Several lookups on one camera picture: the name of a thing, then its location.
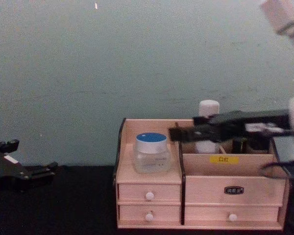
white knob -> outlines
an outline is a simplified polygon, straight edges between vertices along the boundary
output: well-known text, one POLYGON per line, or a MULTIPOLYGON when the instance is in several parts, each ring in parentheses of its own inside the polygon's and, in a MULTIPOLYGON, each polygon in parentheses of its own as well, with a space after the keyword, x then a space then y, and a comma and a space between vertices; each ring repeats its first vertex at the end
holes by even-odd
POLYGON ((146 214, 145 219, 146 219, 147 221, 152 221, 152 220, 153 220, 153 215, 152 215, 151 211, 149 211, 149 212, 146 214))
POLYGON ((236 221, 236 220, 237 220, 237 215, 235 215, 235 214, 230 214, 230 215, 229 215, 229 220, 230 220, 230 221, 236 221))
POLYGON ((155 195, 152 192, 148 192, 146 193, 145 198, 150 201, 155 198, 155 195))

black table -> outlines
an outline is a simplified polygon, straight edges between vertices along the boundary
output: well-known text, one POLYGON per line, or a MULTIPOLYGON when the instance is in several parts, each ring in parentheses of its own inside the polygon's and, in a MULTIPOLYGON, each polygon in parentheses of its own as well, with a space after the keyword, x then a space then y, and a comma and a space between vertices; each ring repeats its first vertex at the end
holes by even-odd
POLYGON ((62 166, 51 185, 0 191, 0 235, 294 235, 294 191, 284 233, 277 231, 118 230, 112 166, 62 166))

gray wall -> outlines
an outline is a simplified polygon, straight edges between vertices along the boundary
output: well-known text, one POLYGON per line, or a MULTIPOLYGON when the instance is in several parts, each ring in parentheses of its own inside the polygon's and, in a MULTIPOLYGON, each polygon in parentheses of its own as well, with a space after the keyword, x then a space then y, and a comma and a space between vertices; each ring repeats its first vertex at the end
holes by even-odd
POLYGON ((294 49, 254 0, 0 0, 0 139, 27 165, 110 165, 123 117, 286 108, 294 49))

